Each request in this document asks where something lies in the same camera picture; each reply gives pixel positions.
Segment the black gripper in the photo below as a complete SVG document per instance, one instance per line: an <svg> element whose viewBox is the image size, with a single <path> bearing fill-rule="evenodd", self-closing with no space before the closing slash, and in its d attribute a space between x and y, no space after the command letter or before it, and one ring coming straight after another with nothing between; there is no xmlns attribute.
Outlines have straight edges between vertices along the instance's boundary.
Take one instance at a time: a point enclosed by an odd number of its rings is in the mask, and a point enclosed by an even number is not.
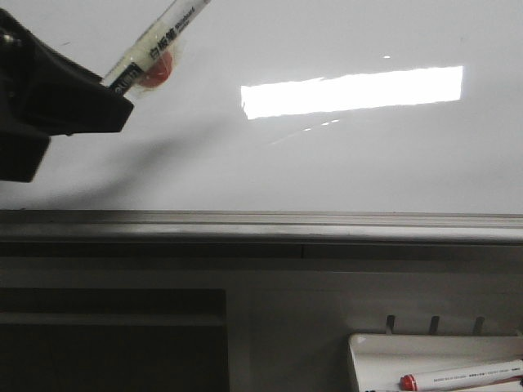
<svg viewBox="0 0 523 392"><path fill-rule="evenodd" d="M49 135L118 133L133 103L1 10L1 179L29 183ZM30 121L23 104L30 80Z"/></svg>

